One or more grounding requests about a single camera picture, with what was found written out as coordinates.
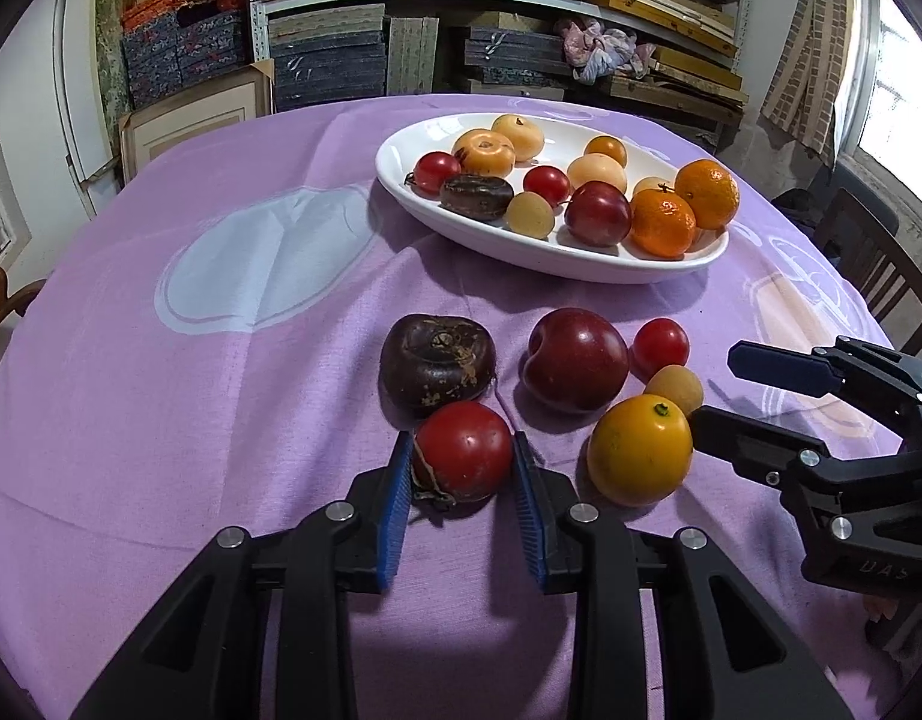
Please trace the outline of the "tan round longan fruit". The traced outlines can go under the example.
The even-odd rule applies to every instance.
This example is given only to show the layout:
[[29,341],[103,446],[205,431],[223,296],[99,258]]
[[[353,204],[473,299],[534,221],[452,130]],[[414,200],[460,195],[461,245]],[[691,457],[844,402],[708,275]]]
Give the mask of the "tan round longan fruit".
[[520,192],[507,206],[505,224],[511,232],[545,241],[555,226],[549,202],[536,192]]

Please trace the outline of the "dark purple mangosteen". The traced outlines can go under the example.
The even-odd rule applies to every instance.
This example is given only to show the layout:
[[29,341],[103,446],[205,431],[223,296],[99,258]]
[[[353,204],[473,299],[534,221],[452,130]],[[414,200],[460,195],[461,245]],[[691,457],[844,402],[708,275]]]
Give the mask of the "dark purple mangosteen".
[[379,382],[397,410],[426,418],[441,406],[482,397],[495,369],[495,343],[480,323],[409,314],[386,335]]

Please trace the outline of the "small red cherry tomato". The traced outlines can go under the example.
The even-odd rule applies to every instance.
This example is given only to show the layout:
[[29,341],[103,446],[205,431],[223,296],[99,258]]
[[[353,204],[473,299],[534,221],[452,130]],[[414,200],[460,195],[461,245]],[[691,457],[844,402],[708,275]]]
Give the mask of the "small red cherry tomato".
[[633,339],[633,364],[643,380],[651,379],[663,367],[684,366],[689,353],[690,341],[684,328],[666,317],[646,322]]

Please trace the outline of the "dark red plum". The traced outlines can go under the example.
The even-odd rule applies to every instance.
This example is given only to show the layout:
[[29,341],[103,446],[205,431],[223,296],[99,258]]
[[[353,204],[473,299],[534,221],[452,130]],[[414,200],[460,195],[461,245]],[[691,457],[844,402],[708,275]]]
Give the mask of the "dark red plum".
[[571,195],[565,210],[565,226],[583,244],[612,247],[627,238],[630,231],[630,203],[612,184],[585,182]]
[[591,310],[560,307],[534,325],[521,382],[552,410],[588,415],[619,395],[628,371],[627,343],[611,322]]

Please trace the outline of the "small orange kumquat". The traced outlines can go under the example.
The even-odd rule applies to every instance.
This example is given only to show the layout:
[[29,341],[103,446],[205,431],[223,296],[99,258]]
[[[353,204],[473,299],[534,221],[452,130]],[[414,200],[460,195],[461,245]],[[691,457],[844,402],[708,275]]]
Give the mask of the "small orange kumquat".
[[627,146],[622,140],[611,137],[611,135],[598,135],[598,137],[591,138],[585,146],[585,153],[609,156],[622,167],[627,166],[628,163]]

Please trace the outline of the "white oval plate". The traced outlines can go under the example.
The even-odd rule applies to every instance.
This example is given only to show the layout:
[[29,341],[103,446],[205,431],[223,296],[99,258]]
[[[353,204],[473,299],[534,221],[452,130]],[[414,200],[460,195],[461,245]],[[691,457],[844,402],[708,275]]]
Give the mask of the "white oval plate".
[[474,112],[408,125],[376,151],[376,177],[443,238],[556,277],[648,284],[713,265],[722,220],[674,193],[664,154],[596,128]]

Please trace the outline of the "large orange tangerine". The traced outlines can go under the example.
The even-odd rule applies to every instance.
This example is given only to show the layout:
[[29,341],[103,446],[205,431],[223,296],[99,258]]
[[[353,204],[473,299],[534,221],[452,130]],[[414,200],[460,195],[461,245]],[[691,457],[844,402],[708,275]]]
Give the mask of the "large orange tangerine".
[[679,169],[674,192],[689,203],[701,229],[722,229],[740,210],[735,176],[717,161],[697,160]]

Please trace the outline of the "red tomato with stem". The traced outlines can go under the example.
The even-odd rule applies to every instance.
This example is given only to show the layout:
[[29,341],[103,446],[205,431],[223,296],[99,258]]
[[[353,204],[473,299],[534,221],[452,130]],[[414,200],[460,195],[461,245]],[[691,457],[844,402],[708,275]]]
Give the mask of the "red tomato with stem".
[[510,428],[482,403],[450,403],[415,431],[411,476],[419,500],[448,509],[479,504],[507,483],[511,465]]

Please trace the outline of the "orange tangerine on plate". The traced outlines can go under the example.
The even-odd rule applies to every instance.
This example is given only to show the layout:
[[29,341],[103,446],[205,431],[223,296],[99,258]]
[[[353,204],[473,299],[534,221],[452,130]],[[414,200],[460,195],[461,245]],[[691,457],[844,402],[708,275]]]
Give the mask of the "orange tangerine on plate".
[[647,188],[630,204],[632,226],[628,237],[647,254],[679,259],[696,239],[696,215],[678,193]]

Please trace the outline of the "small red cherry on plate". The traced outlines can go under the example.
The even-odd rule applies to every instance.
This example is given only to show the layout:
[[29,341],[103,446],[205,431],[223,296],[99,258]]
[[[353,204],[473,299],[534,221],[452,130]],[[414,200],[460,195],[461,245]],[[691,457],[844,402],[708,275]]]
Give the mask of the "small red cherry on plate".
[[534,166],[523,177],[523,190],[537,193],[557,208],[571,195],[571,183],[564,171],[554,166]]

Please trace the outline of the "peach apple with blemish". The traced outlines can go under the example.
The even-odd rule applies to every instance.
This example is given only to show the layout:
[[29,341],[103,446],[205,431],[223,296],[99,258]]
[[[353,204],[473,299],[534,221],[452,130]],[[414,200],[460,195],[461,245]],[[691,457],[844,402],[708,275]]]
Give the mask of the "peach apple with blemish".
[[463,133],[453,145],[451,154],[463,174],[500,177],[515,169],[515,146],[510,138],[490,128],[473,128]]

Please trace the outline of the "yellow-orange citrus fruit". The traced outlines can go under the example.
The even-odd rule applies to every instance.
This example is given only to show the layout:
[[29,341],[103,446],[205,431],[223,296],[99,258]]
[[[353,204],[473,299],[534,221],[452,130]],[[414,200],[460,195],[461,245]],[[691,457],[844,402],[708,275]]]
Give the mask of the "yellow-orange citrus fruit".
[[612,406],[586,444],[586,469],[594,488],[622,507],[650,507],[684,483],[692,461],[689,422],[661,395]]

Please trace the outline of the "metal storage shelf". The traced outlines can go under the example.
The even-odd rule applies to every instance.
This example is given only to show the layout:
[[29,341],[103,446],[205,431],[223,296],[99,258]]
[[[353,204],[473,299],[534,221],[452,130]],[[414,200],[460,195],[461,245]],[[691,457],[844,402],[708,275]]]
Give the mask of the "metal storage shelf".
[[[272,59],[290,110],[466,93],[627,110],[715,148],[747,98],[735,70],[741,0],[98,0],[104,76],[134,107]],[[583,85],[555,25],[594,18],[656,44],[650,73]]]

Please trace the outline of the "large pale yellow fruit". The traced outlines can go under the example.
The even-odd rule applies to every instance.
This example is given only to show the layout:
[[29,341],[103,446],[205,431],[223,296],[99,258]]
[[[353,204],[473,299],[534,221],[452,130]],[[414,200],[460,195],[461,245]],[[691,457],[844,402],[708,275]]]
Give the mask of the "large pale yellow fruit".
[[567,167],[568,180],[571,187],[582,187],[593,181],[604,182],[617,188],[619,192],[627,192],[627,171],[619,161],[603,153],[586,153],[578,156]]

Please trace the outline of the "small tan loquat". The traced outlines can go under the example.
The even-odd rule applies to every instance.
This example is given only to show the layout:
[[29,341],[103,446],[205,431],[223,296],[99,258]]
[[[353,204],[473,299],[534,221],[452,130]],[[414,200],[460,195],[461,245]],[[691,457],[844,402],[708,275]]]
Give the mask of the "small tan loquat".
[[645,394],[660,395],[673,401],[685,416],[704,405],[704,386],[694,372],[678,364],[669,364],[655,372],[645,385]]

